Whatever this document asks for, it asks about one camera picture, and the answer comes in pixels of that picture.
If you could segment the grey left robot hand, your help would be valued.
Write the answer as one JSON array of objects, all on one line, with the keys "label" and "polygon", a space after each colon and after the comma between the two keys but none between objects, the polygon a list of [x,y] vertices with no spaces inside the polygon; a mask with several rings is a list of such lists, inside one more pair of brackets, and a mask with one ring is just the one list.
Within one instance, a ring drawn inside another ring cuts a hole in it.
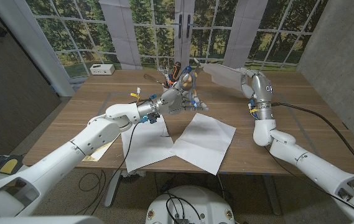
[{"label": "grey left robot hand", "polygon": [[197,75],[186,73],[170,87],[166,88],[158,99],[160,114],[179,114],[181,111],[208,111],[196,91]]}]

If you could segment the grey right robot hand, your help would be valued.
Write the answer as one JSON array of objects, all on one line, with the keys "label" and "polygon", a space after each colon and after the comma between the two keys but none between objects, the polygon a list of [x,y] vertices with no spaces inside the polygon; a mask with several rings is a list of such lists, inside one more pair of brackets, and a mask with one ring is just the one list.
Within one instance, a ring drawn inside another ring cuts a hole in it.
[{"label": "grey right robot hand", "polygon": [[245,97],[254,99],[258,108],[271,107],[271,81],[259,70],[239,68],[241,72],[241,89]]}]

